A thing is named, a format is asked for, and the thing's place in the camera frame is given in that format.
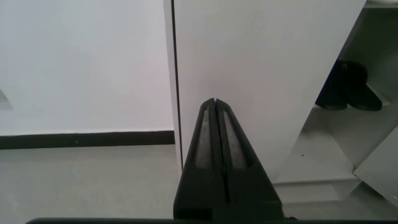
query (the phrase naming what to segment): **white cabinet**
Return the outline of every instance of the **white cabinet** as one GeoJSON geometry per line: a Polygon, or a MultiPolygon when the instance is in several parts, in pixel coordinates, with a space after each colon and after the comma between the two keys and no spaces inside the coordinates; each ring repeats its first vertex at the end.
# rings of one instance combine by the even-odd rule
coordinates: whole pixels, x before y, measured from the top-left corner
{"type": "Polygon", "coordinates": [[[398,207],[398,128],[355,170],[355,174],[398,207]]]}
{"type": "Polygon", "coordinates": [[[398,108],[398,78],[390,75],[397,70],[385,72],[386,65],[398,63],[380,58],[394,42],[375,37],[383,33],[370,27],[381,24],[370,20],[367,11],[375,9],[364,5],[365,0],[165,1],[166,11],[174,9],[174,26],[172,13],[166,15],[166,33],[179,162],[187,155],[200,105],[219,98],[232,107],[282,202],[344,199],[360,182],[355,168],[395,128],[398,108]],[[314,106],[338,57],[365,65],[382,110],[314,106]]]}

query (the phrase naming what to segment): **gray floor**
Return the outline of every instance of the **gray floor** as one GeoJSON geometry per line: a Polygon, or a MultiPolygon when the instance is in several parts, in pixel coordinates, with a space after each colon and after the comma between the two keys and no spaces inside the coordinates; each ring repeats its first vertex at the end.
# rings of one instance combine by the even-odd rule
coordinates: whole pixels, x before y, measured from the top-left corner
{"type": "MultiPolygon", "coordinates": [[[[0,223],[37,217],[172,218],[175,146],[0,151],[0,223]]],[[[398,220],[360,185],[343,202],[285,204],[300,219],[398,220]]]]}

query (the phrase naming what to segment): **shoe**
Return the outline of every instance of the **shoe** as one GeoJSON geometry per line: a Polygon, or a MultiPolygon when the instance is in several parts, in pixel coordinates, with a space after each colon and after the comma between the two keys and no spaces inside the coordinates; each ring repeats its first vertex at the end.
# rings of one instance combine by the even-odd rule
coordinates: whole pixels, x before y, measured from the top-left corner
{"type": "Polygon", "coordinates": [[[337,60],[331,69],[315,104],[326,110],[343,110],[347,108],[347,103],[340,95],[336,86],[336,76],[341,72],[343,72],[341,61],[337,60]]]}
{"type": "Polygon", "coordinates": [[[367,86],[368,71],[358,62],[340,62],[340,73],[336,76],[336,86],[346,102],[354,108],[365,111],[379,111],[381,100],[367,86]]]}

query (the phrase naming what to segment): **black baseboard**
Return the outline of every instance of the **black baseboard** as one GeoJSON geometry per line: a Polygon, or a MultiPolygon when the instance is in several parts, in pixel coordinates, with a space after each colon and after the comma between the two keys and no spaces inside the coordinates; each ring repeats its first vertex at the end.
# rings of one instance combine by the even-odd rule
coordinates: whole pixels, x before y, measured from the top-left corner
{"type": "Polygon", "coordinates": [[[174,131],[0,136],[0,149],[175,144],[174,131]]]}

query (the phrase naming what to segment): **white shelf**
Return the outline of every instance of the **white shelf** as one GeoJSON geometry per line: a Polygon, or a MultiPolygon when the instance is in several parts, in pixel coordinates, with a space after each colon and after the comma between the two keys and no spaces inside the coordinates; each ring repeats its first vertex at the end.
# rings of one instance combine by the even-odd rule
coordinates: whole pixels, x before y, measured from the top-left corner
{"type": "Polygon", "coordinates": [[[371,8],[371,9],[398,8],[398,3],[366,1],[364,8],[371,8]]]}
{"type": "Polygon", "coordinates": [[[355,180],[354,166],[314,112],[274,184],[355,180]]]}
{"type": "MultiPolygon", "coordinates": [[[[376,89],[374,89],[373,87],[369,86],[368,87],[373,91],[374,94],[376,94],[376,96],[381,100],[381,103],[383,106],[389,106],[391,104],[391,102],[381,93],[379,93],[376,89]]],[[[312,108],[321,108],[320,106],[314,104],[312,106],[312,108]]]]}

